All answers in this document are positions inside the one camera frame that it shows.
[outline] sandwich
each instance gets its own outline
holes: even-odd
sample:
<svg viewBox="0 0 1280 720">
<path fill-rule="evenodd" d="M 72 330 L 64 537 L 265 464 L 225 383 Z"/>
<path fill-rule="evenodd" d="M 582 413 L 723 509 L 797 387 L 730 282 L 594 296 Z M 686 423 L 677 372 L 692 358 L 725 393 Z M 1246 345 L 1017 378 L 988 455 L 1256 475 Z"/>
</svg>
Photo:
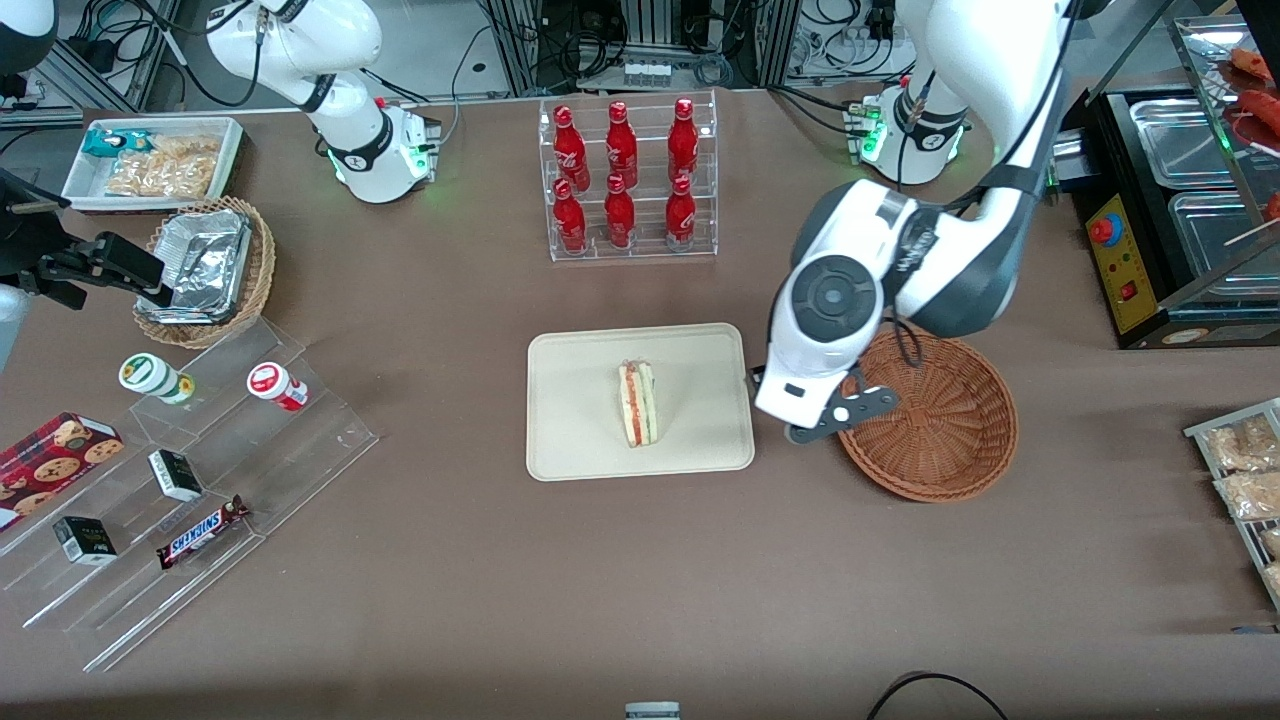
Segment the sandwich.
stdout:
<svg viewBox="0 0 1280 720">
<path fill-rule="evenodd" d="M 622 380 L 622 425 L 627 445 L 640 447 L 658 439 L 658 409 L 653 397 L 653 368 L 644 360 L 627 360 L 618 368 Z"/>
</svg>

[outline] aluminum foil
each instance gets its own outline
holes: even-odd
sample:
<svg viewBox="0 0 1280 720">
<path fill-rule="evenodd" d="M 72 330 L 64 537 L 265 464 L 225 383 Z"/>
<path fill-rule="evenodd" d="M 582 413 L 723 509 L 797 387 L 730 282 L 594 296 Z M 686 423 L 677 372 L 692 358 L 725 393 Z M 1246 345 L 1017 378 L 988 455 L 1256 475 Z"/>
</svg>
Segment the aluminum foil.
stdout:
<svg viewBox="0 0 1280 720">
<path fill-rule="evenodd" d="M 138 313 L 160 324 L 219 324 L 236 315 L 252 223 L 234 210 L 177 215 L 160 229 L 154 251 L 164 261 L 173 304 L 138 299 Z"/>
</svg>

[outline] red bottle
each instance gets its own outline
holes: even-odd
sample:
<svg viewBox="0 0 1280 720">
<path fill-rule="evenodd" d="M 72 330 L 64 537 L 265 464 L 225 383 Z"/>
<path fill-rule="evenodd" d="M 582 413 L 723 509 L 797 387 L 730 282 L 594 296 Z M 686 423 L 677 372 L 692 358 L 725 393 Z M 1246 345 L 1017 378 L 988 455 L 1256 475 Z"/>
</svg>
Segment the red bottle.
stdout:
<svg viewBox="0 0 1280 720">
<path fill-rule="evenodd" d="M 689 196 L 689 176 L 680 176 L 671 183 L 667 199 L 667 249 L 685 252 L 694 242 L 694 213 L 698 206 Z"/>
<path fill-rule="evenodd" d="M 604 199 L 604 217 L 609 222 L 609 243 L 627 250 L 635 238 L 636 205 L 627 195 L 627 183 L 621 173 L 609 176 L 609 196 Z"/>
<path fill-rule="evenodd" d="M 561 105 L 552 114 L 556 118 L 556 164 L 561 176 L 573 183 L 575 192 L 586 192 L 591 187 L 591 173 L 586 169 L 582 133 L 573 127 L 573 111 Z"/>
<path fill-rule="evenodd" d="M 573 197 L 573 187 L 567 179 L 556 178 L 552 190 L 556 192 L 552 214 L 556 215 L 556 231 L 564 245 L 564 252 L 581 255 L 586 252 L 586 215 L 582 214 L 582 206 Z"/>
<path fill-rule="evenodd" d="M 676 182 L 681 174 L 694 177 L 698 169 L 698 128 L 694 127 L 694 101 L 676 100 L 676 122 L 667 136 L 667 174 Z"/>
<path fill-rule="evenodd" d="M 627 104 L 609 102 L 609 135 L 604 138 L 609 154 L 609 172 L 622 176 L 627 190 L 640 181 L 640 160 L 636 155 L 636 131 L 627 122 Z"/>
</svg>

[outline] wicker basket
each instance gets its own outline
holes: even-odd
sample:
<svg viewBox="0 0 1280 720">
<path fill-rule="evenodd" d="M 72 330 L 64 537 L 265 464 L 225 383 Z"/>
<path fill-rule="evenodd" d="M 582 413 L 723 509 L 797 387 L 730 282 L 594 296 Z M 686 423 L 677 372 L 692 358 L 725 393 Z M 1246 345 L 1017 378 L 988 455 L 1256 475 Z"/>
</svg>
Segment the wicker basket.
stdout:
<svg viewBox="0 0 1280 720">
<path fill-rule="evenodd" d="M 854 462 L 884 488 L 923 502 L 969 500 L 991 487 L 1014 459 L 1018 413 L 1005 380 L 974 348 L 916 331 L 924 352 L 911 368 L 892 332 L 882 332 L 861 357 L 872 386 L 901 402 L 886 415 L 842 430 Z M 856 392 L 850 378 L 846 395 Z"/>
<path fill-rule="evenodd" d="M 236 210 L 243 213 L 253 223 L 253 237 L 250 240 L 248 259 L 244 261 L 244 279 L 241 284 L 241 304 L 236 315 L 220 325 L 161 325 L 152 323 L 133 310 L 133 319 L 147 337 L 166 345 L 180 345 L 188 350 L 204 350 L 218 342 L 239 325 L 251 322 L 262 313 L 266 297 L 271 292 L 271 273 L 275 272 L 275 240 L 271 228 L 262 222 L 262 215 L 252 205 L 236 197 L 219 197 L 178 210 L 179 214 L 212 213 L 215 210 Z M 151 233 L 147 250 L 156 249 L 160 241 L 160 228 Z"/>
</svg>

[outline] brown tablecloth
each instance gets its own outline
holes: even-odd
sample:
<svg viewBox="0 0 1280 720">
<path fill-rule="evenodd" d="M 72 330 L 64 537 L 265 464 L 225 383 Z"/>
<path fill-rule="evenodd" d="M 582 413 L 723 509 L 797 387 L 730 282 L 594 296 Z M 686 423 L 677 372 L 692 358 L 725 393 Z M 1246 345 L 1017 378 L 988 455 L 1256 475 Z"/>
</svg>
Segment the brown tablecloth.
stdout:
<svg viewBox="0 0 1280 720">
<path fill-rule="evenodd" d="M 690 719 L 851 717 L 934 669 L 1020 717 L 1275 716 L 1280 638 L 1229 634 L 1275 615 L 1180 429 L 1277 395 L 1276 356 L 1114 350 L 1069 205 L 1038 210 L 1011 307 L 970 338 L 1023 429 L 978 500 L 899 500 L 760 414 L 740 473 L 530 479 L 531 338 L 723 320 L 758 364 L 800 222 L 859 177 L 841 137 L 772 96 L 718 100 L 721 255 L 617 268 L 548 260 L 536 101 L 466 106 L 439 181 L 387 206 L 333 179 L 301 114 L 239 115 L 237 187 L 279 245 L 266 315 L 385 438 L 110 673 L 3 623 L 0 715 L 599 719 L 669 698 Z M 966 143 L 922 195 L 952 197 L 987 158 Z M 155 223 L 68 228 L 142 241 Z M 0 442 L 60 410 L 123 413 L 131 352 L 191 357 L 146 341 L 131 301 L 36 305 Z M 936 685 L 893 703 L 983 712 Z"/>
</svg>

